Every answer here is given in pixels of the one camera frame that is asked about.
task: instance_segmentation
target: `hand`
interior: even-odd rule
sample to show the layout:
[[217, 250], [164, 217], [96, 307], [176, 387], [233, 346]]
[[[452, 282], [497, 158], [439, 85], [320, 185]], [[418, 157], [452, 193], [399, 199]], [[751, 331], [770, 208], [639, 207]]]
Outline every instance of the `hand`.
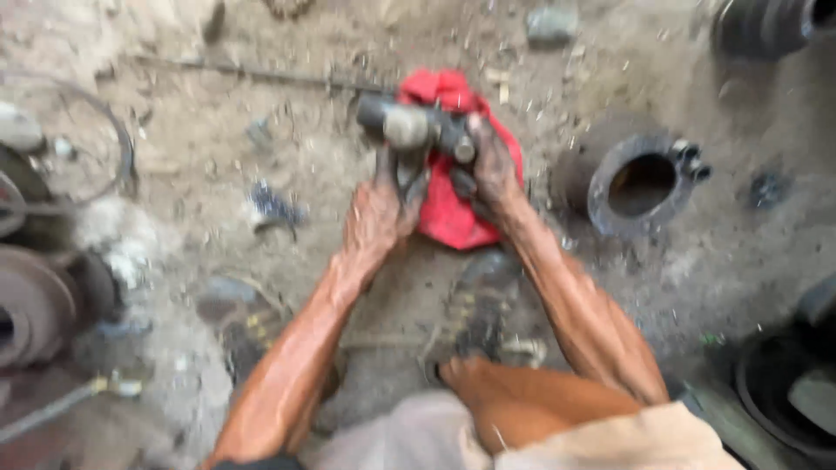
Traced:
[[375, 177], [357, 186], [345, 220], [346, 250], [369, 254], [377, 264], [415, 231], [430, 184], [430, 171], [425, 169], [405, 187], [399, 187], [397, 171], [395, 152], [388, 147], [378, 150]]
[[498, 206], [520, 191], [517, 166], [487, 120], [474, 113], [467, 116], [466, 125], [476, 144], [477, 157], [472, 168], [458, 166], [450, 171], [453, 189], [459, 197], [471, 200], [479, 216], [492, 220]]

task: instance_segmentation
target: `forearm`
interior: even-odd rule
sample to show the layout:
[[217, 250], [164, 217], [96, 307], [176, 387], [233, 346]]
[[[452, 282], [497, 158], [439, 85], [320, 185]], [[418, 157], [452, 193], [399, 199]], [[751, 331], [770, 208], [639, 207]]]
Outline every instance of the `forearm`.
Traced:
[[512, 192], [497, 212], [575, 372], [647, 404], [667, 402], [665, 382], [639, 330], [580, 263], [561, 249], [523, 193]]
[[204, 468], [264, 459], [288, 445], [319, 395], [349, 311], [378, 264], [377, 257], [345, 250], [331, 258], [305, 307], [247, 379]]

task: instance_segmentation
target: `red cloth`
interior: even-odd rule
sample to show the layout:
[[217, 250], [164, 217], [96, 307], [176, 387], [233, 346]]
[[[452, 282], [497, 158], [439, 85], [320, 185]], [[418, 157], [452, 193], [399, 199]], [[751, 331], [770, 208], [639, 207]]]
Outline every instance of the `red cloth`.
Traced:
[[[511, 132], [491, 114], [487, 101], [473, 93], [465, 76], [455, 70], [433, 73], [418, 70], [400, 84], [398, 100], [403, 103], [427, 105], [441, 102], [445, 111], [473, 112], [486, 116], [499, 137], [505, 142], [511, 158], [517, 164], [517, 179], [523, 185], [523, 154]], [[499, 241], [499, 231], [488, 221], [479, 218], [470, 202], [459, 198], [453, 191], [450, 169], [453, 157], [437, 151], [430, 153], [427, 164], [431, 169], [430, 187], [418, 230], [430, 238], [458, 250], [488, 245]]]

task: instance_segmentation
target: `dirt floor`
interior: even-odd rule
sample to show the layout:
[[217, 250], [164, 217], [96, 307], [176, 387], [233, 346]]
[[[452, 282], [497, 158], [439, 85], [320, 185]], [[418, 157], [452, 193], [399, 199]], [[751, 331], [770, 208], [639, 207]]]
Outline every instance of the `dirt floor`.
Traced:
[[[823, 59], [833, 57], [825, 46], [775, 67], [718, 64], [707, 37], [709, 0], [581, 2], [579, 36], [551, 52], [526, 44], [534, 1], [312, 0], [290, 21], [257, 0], [228, 0], [223, 37], [208, 48], [199, 23], [211, 3], [0, 2], [3, 62], [96, 91], [135, 138], [135, 196], [100, 201], [75, 229], [76, 241], [102, 252], [120, 278], [129, 328], [96, 330], [78, 352], [103, 369], [152, 364], [144, 400], [182, 426], [193, 456], [211, 447], [232, 391], [222, 352], [194, 313], [201, 283], [214, 273], [246, 276], [299, 309], [341, 242], [349, 195], [371, 173], [373, 149], [353, 122], [353, 92], [148, 64], [135, 53], [202, 54], [386, 84], [419, 67], [463, 70], [520, 140], [533, 204], [635, 319], [663, 369], [706, 342], [782, 318], [833, 270], [836, 66]], [[511, 72], [507, 104], [485, 69]], [[57, 193], [90, 194], [112, 174], [114, 135], [92, 110], [43, 87], [2, 93], [49, 136], [66, 135], [83, 150], [78, 162], [40, 162]], [[548, 164], [608, 106], [650, 113], [702, 144], [715, 168], [652, 239], [593, 237], [548, 200]], [[267, 149], [245, 134], [263, 118]], [[775, 207], [754, 207], [749, 197], [763, 171], [789, 181]], [[247, 194], [262, 179], [307, 210], [296, 241], [280, 227], [253, 233]], [[347, 335], [427, 339], [469, 256], [416, 237], [360, 300]], [[547, 364], [559, 366], [530, 286], [521, 300], [510, 334], [546, 339]], [[348, 350], [344, 387], [318, 428], [363, 421], [423, 387], [418, 349]]]

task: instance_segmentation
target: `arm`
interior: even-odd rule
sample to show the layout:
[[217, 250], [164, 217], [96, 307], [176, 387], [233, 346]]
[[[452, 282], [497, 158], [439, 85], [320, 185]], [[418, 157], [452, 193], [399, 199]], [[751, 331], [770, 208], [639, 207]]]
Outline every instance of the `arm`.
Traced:
[[395, 157], [380, 151], [375, 179], [354, 192], [343, 247], [331, 258], [305, 307], [252, 371], [203, 468], [298, 450], [351, 307], [386, 255], [418, 223], [428, 174], [405, 195], [394, 174]]
[[639, 330], [540, 221], [515, 181], [507, 148], [490, 126], [479, 119], [469, 119], [468, 125], [479, 145], [473, 172], [478, 196], [522, 259], [573, 370], [648, 405], [668, 402], [659, 366]]

